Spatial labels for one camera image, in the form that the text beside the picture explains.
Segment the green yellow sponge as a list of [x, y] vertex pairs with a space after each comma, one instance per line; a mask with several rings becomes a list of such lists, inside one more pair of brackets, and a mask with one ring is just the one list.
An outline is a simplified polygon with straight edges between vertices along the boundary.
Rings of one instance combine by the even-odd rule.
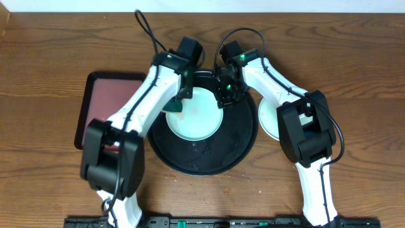
[[181, 113], [183, 104], [181, 100], [170, 100], [164, 105], [162, 112]]

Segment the pale green plate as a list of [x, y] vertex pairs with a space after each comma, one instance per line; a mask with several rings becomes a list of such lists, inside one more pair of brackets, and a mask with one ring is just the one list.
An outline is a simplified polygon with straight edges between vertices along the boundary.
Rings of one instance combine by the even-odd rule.
[[223, 120], [223, 110], [219, 109], [214, 94], [208, 89], [194, 87], [191, 99], [183, 99], [182, 111], [166, 112], [166, 122], [170, 130], [179, 138], [200, 141], [212, 136]]

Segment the light blue plate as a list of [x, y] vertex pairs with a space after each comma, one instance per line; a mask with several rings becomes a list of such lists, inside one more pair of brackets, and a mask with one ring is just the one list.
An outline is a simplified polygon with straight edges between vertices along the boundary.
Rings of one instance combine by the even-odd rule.
[[299, 97], [292, 95], [287, 98], [268, 96], [261, 100], [258, 109], [259, 122], [270, 137], [279, 140], [277, 108], [282, 105], [282, 101], [294, 102], [298, 99]]

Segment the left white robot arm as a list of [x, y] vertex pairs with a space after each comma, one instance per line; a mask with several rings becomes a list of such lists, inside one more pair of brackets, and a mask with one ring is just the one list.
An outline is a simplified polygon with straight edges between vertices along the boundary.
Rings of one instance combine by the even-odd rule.
[[103, 199], [106, 223], [137, 227], [141, 217], [136, 190], [145, 171], [144, 138], [172, 99], [190, 98], [200, 51], [163, 51], [143, 83], [112, 116], [93, 119], [84, 132], [81, 178]]

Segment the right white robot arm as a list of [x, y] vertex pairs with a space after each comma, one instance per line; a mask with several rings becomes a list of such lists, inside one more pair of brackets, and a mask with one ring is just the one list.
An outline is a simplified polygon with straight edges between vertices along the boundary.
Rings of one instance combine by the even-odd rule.
[[296, 165], [304, 198], [303, 214], [313, 226], [330, 225], [337, 217], [330, 187], [332, 147], [342, 140], [320, 91], [308, 92], [279, 73], [257, 49], [222, 47], [218, 52], [225, 67], [215, 67], [221, 83], [219, 105], [231, 105], [252, 88], [270, 105], [262, 127], [280, 143]]

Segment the round black tray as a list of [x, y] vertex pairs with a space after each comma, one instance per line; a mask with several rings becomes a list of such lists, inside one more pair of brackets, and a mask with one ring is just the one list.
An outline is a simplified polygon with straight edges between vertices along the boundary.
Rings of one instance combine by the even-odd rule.
[[250, 152], [258, 133], [258, 111], [247, 93], [240, 102], [223, 109], [219, 129], [200, 141], [188, 141], [173, 133], [160, 113], [148, 132], [156, 155], [183, 174], [208, 176], [230, 170]]

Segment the dark red rectangular tray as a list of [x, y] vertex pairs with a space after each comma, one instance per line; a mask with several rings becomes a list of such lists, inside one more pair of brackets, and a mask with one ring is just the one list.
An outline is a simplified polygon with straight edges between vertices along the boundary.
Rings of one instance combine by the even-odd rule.
[[78, 118], [74, 146], [82, 149], [85, 130], [93, 119], [106, 121], [133, 96], [146, 74], [96, 71], [88, 75]]

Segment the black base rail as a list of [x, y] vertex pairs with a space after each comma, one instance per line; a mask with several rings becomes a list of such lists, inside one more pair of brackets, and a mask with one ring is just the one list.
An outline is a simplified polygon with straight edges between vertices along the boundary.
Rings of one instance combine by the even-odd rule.
[[[218, 218], [169, 218], [148, 217], [138, 228], [265, 228], [265, 227], [311, 227], [305, 218], [278, 217], [274, 219], [218, 219]], [[379, 220], [335, 218], [326, 225], [332, 228], [381, 228]], [[112, 227], [107, 218], [65, 218], [64, 228]]]

